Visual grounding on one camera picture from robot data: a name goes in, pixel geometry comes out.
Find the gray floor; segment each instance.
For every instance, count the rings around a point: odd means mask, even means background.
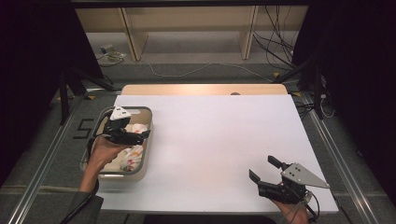
[[[134,63],[127,55],[123,63],[103,67],[103,73],[114,82],[115,86],[122,87],[131,83],[268,83],[267,79],[274,79],[273,73],[284,72],[269,65],[265,54],[257,45],[253,45],[249,60],[241,60],[235,34],[199,34],[198,39],[201,41],[198,42],[196,37],[197,35],[192,33],[153,34],[148,39],[145,48],[145,61]],[[116,46],[117,50],[127,52],[121,35],[106,37],[91,34],[91,40],[94,50],[97,50],[97,46],[112,41],[111,43]],[[280,49],[274,48],[274,50],[278,50],[279,55],[282,55]],[[100,61],[100,63],[111,64],[106,61]],[[198,69],[201,70],[189,74],[190,71]],[[288,91],[297,91],[295,84],[296,82],[292,80],[285,85]],[[96,88],[89,82],[86,86]],[[0,210],[2,211],[0,223],[7,223],[14,214],[13,211],[15,209],[18,211],[24,205],[26,214],[21,216],[23,223],[59,223],[62,219],[65,214],[64,210],[67,209],[81,179],[78,165],[86,139],[78,139],[79,136],[85,135],[85,132],[79,131],[78,127],[83,119],[93,119],[93,121],[85,121],[81,126],[91,128],[102,109],[113,105],[116,98],[116,94],[111,92],[96,92],[90,95],[95,95],[93,100],[79,98],[70,100],[71,105],[74,106],[71,108],[74,113],[67,129],[59,126],[60,102],[57,96],[54,97],[52,109],[45,122],[42,123],[40,132],[36,134],[35,141],[22,155],[0,190]],[[307,95],[309,94],[304,94],[302,97],[296,96],[293,99],[295,102],[306,104],[306,101],[310,100]],[[347,183],[348,180],[345,180],[342,171],[338,170],[312,112],[303,119],[303,125],[321,169],[332,186],[335,198],[346,210],[353,223],[364,223],[367,218],[356,203],[356,198]],[[373,210],[376,222],[394,223],[395,207],[375,180],[364,159],[356,154],[358,148],[342,121],[335,115],[331,119],[325,118],[320,125],[328,129],[342,158],[346,161],[347,169],[352,173],[352,179]],[[52,144],[52,139],[58,136],[58,131],[64,132],[64,139],[60,139],[60,144],[55,146]],[[47,158],[52,150],[56,151],[52,155],[53,161],[49,163],[47,169],[42,169],[42,160]],[[35,182],[34,176],[37,174],[42,175],[43,180],[39,183],[37,192],[33,194],[34,198],[29,201],[31,204],[21,204],[18,207],[23,199],[23,193],[32,188],[32,182]],[[281,219],[281,216],[277,214],[271,217],[275,220]],[[143,219],[144,214],[103,211],[99,216],[99,223],[142,223]],[[348,223],[348,221],[346,215],[340,211],[335,215],[320,217],[318,223]]]

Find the white tabletop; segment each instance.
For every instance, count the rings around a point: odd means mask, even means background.
[[[101,180],[102,209],[173,214],[278,212],[248,177],[277,184],[280,170],[268,155],[299,162],[324,179],[289,95],[118,96],[114,105],[147,106],[154,132],[146,176]],[[320,213],[335,213],[328,189],[308,188]],[[316,203],[310,203],[316,210]]]

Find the beige bin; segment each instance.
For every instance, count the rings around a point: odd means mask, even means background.
[[[122,108],[132,113],[130,124],[136,124],[136,123],[147,124],[148,130],[151,130],[150,136],[147,139],[145,139],[142,145],[143,147],[142,159],[136,168],[134,168],[132,171],[121,170],[120,163],[122,159],[126,156],[126,152],[123,150],[115,160],[113,160],[111,163],[105,166],[105,168],[100,172],[99,178],[138,181],[145,176],[148,166],[149,145],[153,135],[152,113],[148,107],[144,107],[144,106],[123,106]],[[107,122],[107,118],[104,118],[103,120],[101,119],[105,114],[109,114],[113,109],[114,107],[110,107],[105,109],[101,113],[99,117],[99,121],[95,128],[95,132],[93,133],[94,135],[103,132],[103,129]],[[87,154],[85,153],[83,156],[83,162],[81,163],[81,169],[83,171],[85,170],[85,167],[87,165],[86,158],[87,158]]]

